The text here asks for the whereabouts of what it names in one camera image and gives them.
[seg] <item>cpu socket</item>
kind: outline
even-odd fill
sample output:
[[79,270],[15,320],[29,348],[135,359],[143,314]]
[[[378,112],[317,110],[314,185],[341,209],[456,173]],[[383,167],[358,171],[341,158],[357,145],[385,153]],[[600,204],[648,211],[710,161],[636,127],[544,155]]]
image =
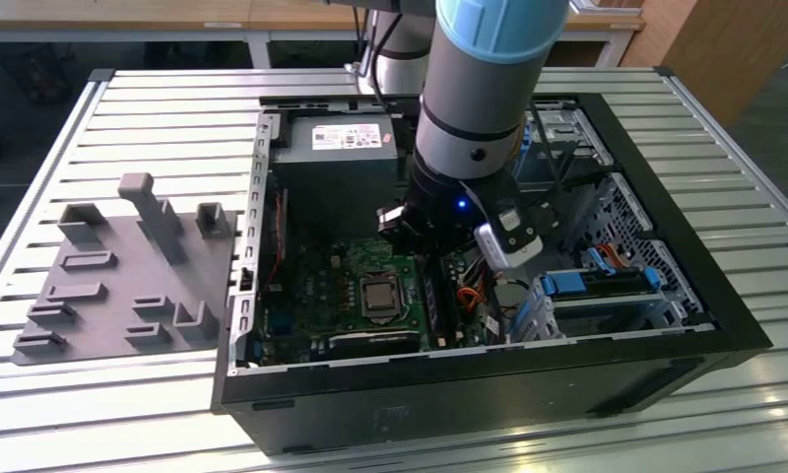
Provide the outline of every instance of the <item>cpu socket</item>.
[[395,273],[366,274],[358,281],[362,316],[379,325],[401,316],[398,276]]

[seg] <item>open computer tower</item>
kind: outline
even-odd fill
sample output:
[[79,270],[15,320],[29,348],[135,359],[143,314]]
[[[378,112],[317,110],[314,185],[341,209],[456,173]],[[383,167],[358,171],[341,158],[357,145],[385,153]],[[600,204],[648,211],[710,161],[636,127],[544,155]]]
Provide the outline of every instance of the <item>open computer tower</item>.
[[501,274],[377,236],[415,97],[261,103],[213,402],[266,454],[638,411],[769,347],[601,96],[532,98],[506,170],[550,229]]

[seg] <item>power supply label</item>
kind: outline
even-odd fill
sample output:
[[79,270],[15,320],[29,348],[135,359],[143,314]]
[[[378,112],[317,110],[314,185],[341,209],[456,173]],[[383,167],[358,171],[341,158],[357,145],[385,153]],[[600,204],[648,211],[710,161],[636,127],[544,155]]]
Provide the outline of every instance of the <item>power supply label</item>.
[[311,150],[382,148],[379,125],[318,125],[311,128]]

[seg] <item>slotted metal table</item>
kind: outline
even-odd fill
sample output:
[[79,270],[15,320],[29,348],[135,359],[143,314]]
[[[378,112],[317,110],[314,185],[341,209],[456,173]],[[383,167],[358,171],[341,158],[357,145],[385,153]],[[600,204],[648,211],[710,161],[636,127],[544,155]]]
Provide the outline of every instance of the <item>slotted metal table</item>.
[[105,215],[131,213],[117,181],[146,171],[177,211],[218,201],[241,227],[258,98],[357,93],[337,70],[102,79],[83,89],[0,240],[0,470],[788,470],[788,202],[678,81],[650,69],[550,69],[537,92],[604,95],[774,348],[646,411],[269,458],[207,411],[214,351],[12,366],[63,205],[93,201]]

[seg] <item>desk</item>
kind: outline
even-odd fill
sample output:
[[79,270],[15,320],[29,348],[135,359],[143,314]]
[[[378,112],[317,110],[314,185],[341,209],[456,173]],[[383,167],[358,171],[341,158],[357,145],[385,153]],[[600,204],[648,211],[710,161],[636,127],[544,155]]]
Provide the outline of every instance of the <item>desk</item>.
[[788,202],[678,81],[650,69],[545,69],[537,92],[602,94],[774,347],[648,410],[267,458],[231,419],[207,412],[214,350],[7,362],[62,239],[51,223],[62,199],[133,214],[111,198],[117,181],[151,169],[178,212],[217,201],[243,228],[258,98],[357,94],[350,84],[339,70],[122,71],[87,84],[0,240],[0,470],[788,468]]
[[[644,24],[640,17],[569,12],[558,41],[602,42],[594,66],[614,67],[633,32],[641,30]],[[355,39],[350,8],[322,5],[317,0],[250,0],[247,27],[247,45],[255,68],[270,67],[266,44],[271,40]]]
[[[616,66],[638,17],[569,15],[561,41],[602,42]],[[315,0],[0,0],[0,42],[246,41],[270,68],[270,40],[353,40],[353,15]]]

